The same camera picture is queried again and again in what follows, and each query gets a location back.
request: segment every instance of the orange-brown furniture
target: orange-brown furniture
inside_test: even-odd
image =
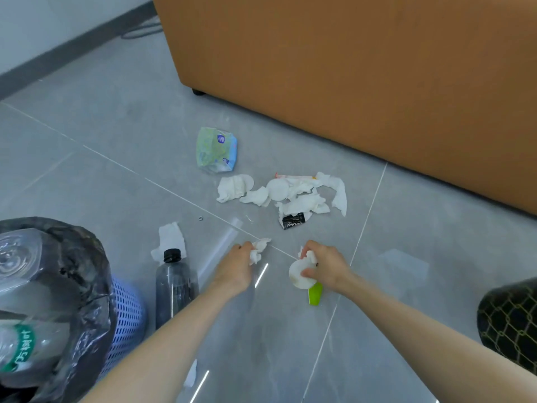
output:
[[[181,82],[537,214],[537,0],[154,0]]]

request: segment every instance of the perforated blue trash bin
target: perforated blue trash bin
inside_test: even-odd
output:
[[[113,278],[113,295],[116,298],[117,326],[98,380],[143,341],[147,326],[147,311],[138,290]]]

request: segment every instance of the chain-link pattern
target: chain-link pattern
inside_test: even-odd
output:
[[[537,280],[489,292],[477,311],[481,342],[537,374]]]

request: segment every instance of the floor tile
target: floor tile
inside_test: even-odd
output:
[[[389,165],[353,270],[479,341],[483,295],[537,272],[537,221]],[[341,299],[305,402],[430,403],[431,393],[374,325]]]
[[[77,149],[74,142],[0,103],[0,207]]]
[[[246,231],[271,237],[274,246],[292,256],[311,238],[337,245],[350,261],[385,165],[228,102],[194,96],[180,84],[161,35],[113,40],[8,102],[226,221],[240,220]],[[218,203],[222,175],[196,167],[196,137],[202,126],[235,134],[238,162],[233,174],[251,175],[256,188],[276,172],[322,171],[341,177],[347,216],[334,209],[284,232],[273,203],[268,208],[238,200]],[[319,191],[331,203],[334,191]]]
[[[186,238],[185,260],[202,287],[233,243],[253,239],[89,150],[71,156],[0,210],[2,219],[25,215],[52,217],[94,232],[112,274],[140,289],[149,310],[149,333],[154,327],[156,268],[150,251],[158,246],[159,226],[179,223]],[[209,371],[198,402],[302,397],[335,298],[326,294],[318,307],[308,305],[307,292],[289,281],[292,262],[267,248],[254,267],[252,286],[218,317],[198,353],[197,382]],[[194,390],[185,390],[178,401],[190,401]]]

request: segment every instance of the cord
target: cord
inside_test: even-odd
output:
[[[143,29],[147,29],[147,28],[155,28],[155,27],[158,27],[157,29],[154,29],[152,31],[145,31],[145,32],[142,32],[142,33],[138,33],[138,34],[131,34],[131,33],[137,33],[138,31],[141,31]],[[163,32],[164,30],[162,29],[162,25],[160,22],[153,22],[151,24],[142,24],[142,25],[138,25],[136,27],[132,27],[131,29],[125,31],[124,33],[122,33],[120,36],[121,36],[121,39],[122,40],[136,40],[138,38],[143,38],[145,36],[148,36],[148,35],[153,35],[153,34],[158,34],[158,33],[161,33]]]

